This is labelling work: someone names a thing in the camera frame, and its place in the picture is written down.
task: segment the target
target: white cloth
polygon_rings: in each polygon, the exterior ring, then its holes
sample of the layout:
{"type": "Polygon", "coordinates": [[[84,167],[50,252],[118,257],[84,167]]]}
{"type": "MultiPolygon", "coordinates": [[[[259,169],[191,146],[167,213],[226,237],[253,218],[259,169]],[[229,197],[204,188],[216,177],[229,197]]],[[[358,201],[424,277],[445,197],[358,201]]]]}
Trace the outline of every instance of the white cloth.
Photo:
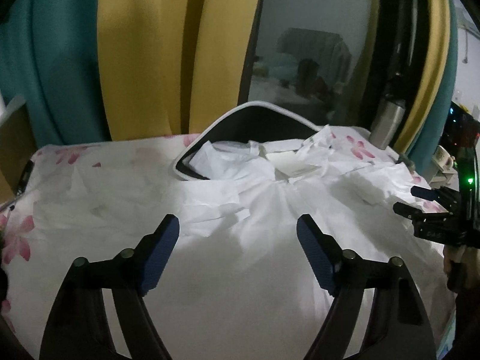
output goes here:
{"type": "Polygon", "coordinates": [[[3,99],[2,93],[0,92],[0,116],[5,112],[5,101],[3,99]]]}
{"type": "MultiPolygon", "coordinates": [[[[209,165],[221,177],[205,181],[172,175],[171,162],[191,142],[187,137],[42,149],[34,156],[30,192],[6,224],[7,234],[18,242],[4,250],[11,257],[4,264],[10,307],[2,315],[38,358],[50,308],[72,261],[110,259],[135,247],[173,213],[181,235],[158,287],[145,297],[172,358],[303,359],[332,302],[296,237],[297,218],[308,213],[342,248],[363,258],[402,257],[438,337],[453,305],[441,248],[414,238],[407,220],[377,203],[378,197],[368,203],[352,184],[350,173],[358,169],[392,166],[388,153],[352,128],[331,127],[331,140],[326,132],[319,135],[324,144],[315,142],[317,136],[305,149],[319,162],[294,178],[280,178],[262,149],[258,155],[252,149],[255,144],[233,174],[222,167],[231,160],[229,149],[210,145],[212,157],[204,164],[220,161],[209,165]],[[332,148],[325,151],[327,143],[332,148]],[[315,145],[325,158],[315,156],[315,145]],[[260,162],[264,168],[257,167],[260,162]]],[[[285,148],[292,150],[291,144],[285,148]]],[[[410,175],[403,176],[405,183],[412,182],[410,175]]],[[[362,342],[372,294],[366,291],[347,354],[362,342]]],[[[106,309],[116,348],[128,354],[118,321],[111,318],[111,296],[106,309]]]]}

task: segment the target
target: wall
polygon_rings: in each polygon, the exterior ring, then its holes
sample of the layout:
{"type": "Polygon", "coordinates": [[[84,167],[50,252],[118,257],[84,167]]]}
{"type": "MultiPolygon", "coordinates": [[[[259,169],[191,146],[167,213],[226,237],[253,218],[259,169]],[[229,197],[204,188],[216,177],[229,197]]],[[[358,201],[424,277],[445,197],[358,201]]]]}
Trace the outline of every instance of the wall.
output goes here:
{"type": "Polygon", "coordinates": [[[338,33],[352,54],[353,69],[362,52],[370,16],[370,0],[264,0],[257,55],[275,52],[288,28],[338,33]]]}
{"type": "MultiPolygon", "coordinates": [[[[460,0],[454,0],[454,4],[463,8],[460,0]]],[[[458,96],[457,91],[460,91],[460,97],[455,102],[465,105],[472,112],[474,105],[480,107],[480,40],[471,33],[467,35],[469,52],[468,63],[465,64],[463,63],[466,47],[465,30],[458,29],[458,66],[454,97],[458,96]]]]}

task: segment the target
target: white paper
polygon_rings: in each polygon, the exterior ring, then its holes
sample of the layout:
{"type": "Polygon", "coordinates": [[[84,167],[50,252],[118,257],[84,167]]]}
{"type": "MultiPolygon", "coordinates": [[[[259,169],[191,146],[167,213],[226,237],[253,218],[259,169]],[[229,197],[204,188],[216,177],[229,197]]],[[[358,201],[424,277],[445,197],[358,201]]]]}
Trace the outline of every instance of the white paper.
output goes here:
{"type": "Polygon", "coordinates": [[[261,146],[265,153],[276,153],[276,152],[289,152],[298,150],[302,147],[302,139],[285,139],[285,140],[276,140],[273,142],[262,143],[261,146]]]}
{"type": "MultiPolygon", "coordinates": [[[[22,237],[31,256],[27,261],[16,254],[4,265],[11,309],[2,315],[38,358],[51,306],[72,261],[111,259],[173,213],[180,238],[157,288],[145,297],[172,358],[302,359],[333,300],[318,286],[297,239],[297,219],[308,213],[342,248],[363,258],[402,257],[438,337],[453,306],[441,250],[414,238],[411,225],[382,202],[385,191],[403,193],[402,183],[367,189],[372,203],[353,189],[347,172],[363,167],[366,180],[368,167],[373,172],[388,162],[385,153],[352,128],[329,129],[331,140],[325,130],[305,142],[307,157],[320,166],[287,180],[277,178],[275,166],[252,153],[250,143],[204,146],[195,166],[217,178],[202,181],[180,181],[169,173],[185,149],[184,137],[42,149],[34,156],[31,192],[7,223],[7,232],[22,237]],[[34,229],[19,232],[30,215],[34,229]]],[[[362,343],[371,298],[367,291],[347,356],[362,343]]],[[[107,315],[114,315],[111,299],[105,305],[107,315]]],[[[117,350],[127,355],[118,325],[112,324],[111,334],[117,350]]]]}
{"type": "Polygon", "coordinates": [[[266,158],[274,165],[275,169],[291,178],[296,178],[317,169],[316,166],[300,161],[294,151],[269,153],[266,155],[266,158]]]}
{"type": "Polygon", "coordinates": [[[404,163],[368,166],[348,176],[353,189],[370,204],[382,204],[392,195],[410,194],[413,185],[412,175],[404,163]]]}

